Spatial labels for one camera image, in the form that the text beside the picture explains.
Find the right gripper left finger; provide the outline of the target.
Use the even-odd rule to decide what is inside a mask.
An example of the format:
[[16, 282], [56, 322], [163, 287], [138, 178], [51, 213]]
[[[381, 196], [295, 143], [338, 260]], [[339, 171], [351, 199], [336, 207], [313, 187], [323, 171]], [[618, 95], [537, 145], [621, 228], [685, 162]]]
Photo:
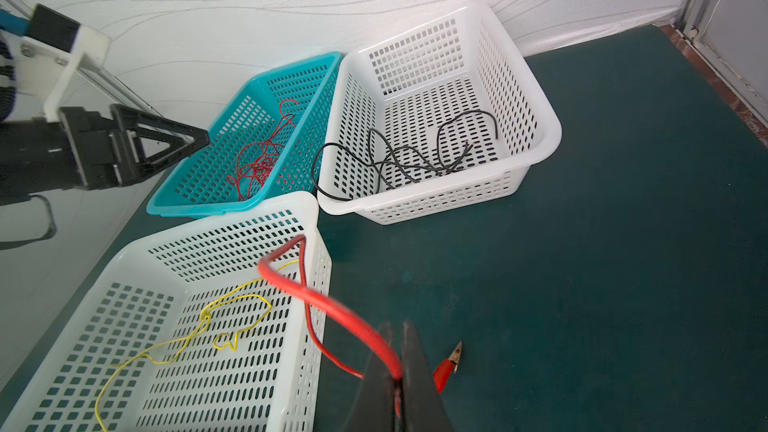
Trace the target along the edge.
[[395, 381], [385, 363], [371, 352], [343, 431], [382, 431], [395, 428]]

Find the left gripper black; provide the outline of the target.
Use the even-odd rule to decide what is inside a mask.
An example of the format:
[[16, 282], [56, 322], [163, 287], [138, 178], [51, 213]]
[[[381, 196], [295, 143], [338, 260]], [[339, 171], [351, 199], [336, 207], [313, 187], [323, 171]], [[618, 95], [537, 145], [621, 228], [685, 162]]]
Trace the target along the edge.
[[125, 105], [111, 105], [109, 118], [82, 107], [60, 112], [59, 122], [1, 124], [3, 204], [51, 190], [129, 187], [210, 144], [205, 129]]

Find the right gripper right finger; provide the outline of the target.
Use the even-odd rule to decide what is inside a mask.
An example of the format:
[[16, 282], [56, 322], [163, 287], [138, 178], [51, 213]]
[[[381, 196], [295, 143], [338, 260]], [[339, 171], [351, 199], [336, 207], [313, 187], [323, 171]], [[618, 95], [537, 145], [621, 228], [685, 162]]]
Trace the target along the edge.
[[418, 330], [410, 321], [403, 325], [402, 367], [402, 430], [454, 431], [435, 387]]

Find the red alligator clip lead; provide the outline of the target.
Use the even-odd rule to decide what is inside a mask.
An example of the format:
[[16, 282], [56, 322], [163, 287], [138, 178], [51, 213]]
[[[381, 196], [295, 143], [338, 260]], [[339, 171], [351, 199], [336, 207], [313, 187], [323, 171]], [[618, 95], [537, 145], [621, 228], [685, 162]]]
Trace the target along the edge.
[[[272, 286], [304, 302], [305, 312], [310, 313], [312, 308], [324, 312], [336, 323], [364, 343], [371, 352], [385, 363], [390, 375], [395, 381], [395, 428], [393, 431], [403, 431], [401, 422], [401, 380], [403, 377], [402, 351], [395, 352], [392, 347], [393, 330], [389, 323], [383, 324], [379, 329], [374, 329], [370, 324], [335, 299], [309, 287], [306, 279], [304, 259], [306, 255], [307, 238], [298, 235], [275, 251], [261, 258], [258, 262], [258, 272]], [[272, 267], [272, 262], [280, 258], [291, 249], [299, 249], [299, 276], [295, 282]]]

